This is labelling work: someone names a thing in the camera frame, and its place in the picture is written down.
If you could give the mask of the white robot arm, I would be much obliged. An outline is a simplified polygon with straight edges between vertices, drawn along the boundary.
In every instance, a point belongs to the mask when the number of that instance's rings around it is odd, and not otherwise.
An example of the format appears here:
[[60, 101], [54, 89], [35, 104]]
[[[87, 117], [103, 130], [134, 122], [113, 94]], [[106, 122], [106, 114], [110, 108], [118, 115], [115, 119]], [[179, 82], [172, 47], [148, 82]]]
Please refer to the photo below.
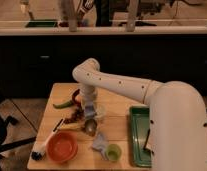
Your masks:
[[86, 101], [101, 87], [149, 107], [152, 171], [207, 171], [207, 112], [193, 86], [103, 73], [94, 58], [72, 75]]

